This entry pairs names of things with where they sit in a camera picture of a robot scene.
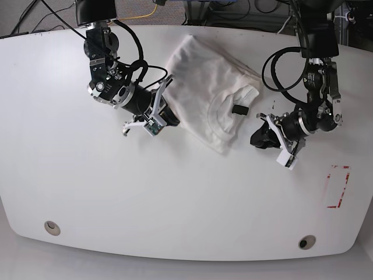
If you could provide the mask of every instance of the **round hole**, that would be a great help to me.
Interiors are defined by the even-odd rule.
[[[300,241],[299,241],[299,248],[302,249],[302,250],[308,250],[308,249],[311,249],[316,243],[316,237],[313,236],[313,235],[308,235],[306,237],[303,237]]]
[[[44,228],[49,234],[53,236],[58,236],[61,233],[59,226],[56,223],[51,222],[50,220],[45,222]]]

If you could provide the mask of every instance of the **table surface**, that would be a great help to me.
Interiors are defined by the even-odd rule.
[[[189,34],[220,45],[257,72],[273,52],[297,46],[295,37],[258,31],[133,29],[148,63],[159,66]],[[113,31],[121,61],[135,60],[130,36]],[[89,60],[82,39],[69,30],[0,40],[0,54],[0,195],[17,234],[180,260],[313,257],[354,244],[373,196],[373,54],[340,47],[335,61],[343,126],[309,137],[293,171],[276,163],[279,150],[249,144],[262,125],[257,113],[292,110],[279,93],[263,91],[231,151],[219,155],[180,127],[155,138],[133,129],[124,138],[121,127],[130,114],[90,98]],[[280,60],[284,85],[297,79],[303,63],[297,54]],[[151,69],[144,84],[161,75]],[[291,92],[305,99],[302,85]],[[342,191],[341,206],[328,208],[337,206]],[[48,220],[61,228],[59,236],[45,231]],[[300,250],[298,242],[308,235],[316,244]]]

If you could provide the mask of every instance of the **white table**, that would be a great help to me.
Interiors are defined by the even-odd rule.
[[[211,27],[136,26],[150,64],[165,66],[193,34],[220,44],[261,71],[267,57],[296,46],[295,37]],[[118,27],[119,55],[137,50]],[[293,105],[265,90],[253,104],[231,151],[219,155],[182,128],[151,138],[121,135],[124,110],[92,100],[89,60],[71,31],[0,40],[0,195],[12,229],[45,242],[131,256],[180,260],[273,260],[339,254],[355,242],[373,196],[373,54],[341,47],[338,64],[343,126],[309,137],[293,171],[279,151],[249,144],[262,125],[256,113]],[[285,56],[284,85],[302,70]],[[149,71],[144,84],[162,73]],[[299,85],[292,93],[305,99]],[[343,170],[332,165],[350,166]],[[346,172],[350,178],[343,202]],[[331,174],[329,184],[327,177]],[[46,221],[59,236],[44,229]],[[301,250],[307,235],[316,244]]]

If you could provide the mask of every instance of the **yellow cable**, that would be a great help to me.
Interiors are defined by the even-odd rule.
[[[151,16],[151,15],[153,15],[153,14],[156,12],[157,7],[158,7],[158,5],[156,4],[154,10],[153,10],[150,14],[148,14],[148,15],[126,17],[126,18],[124,18],[124,19],[119,19],[119,20],[128,20],[128,19],[142,19],[142,18],[147,18],[148,16]]]

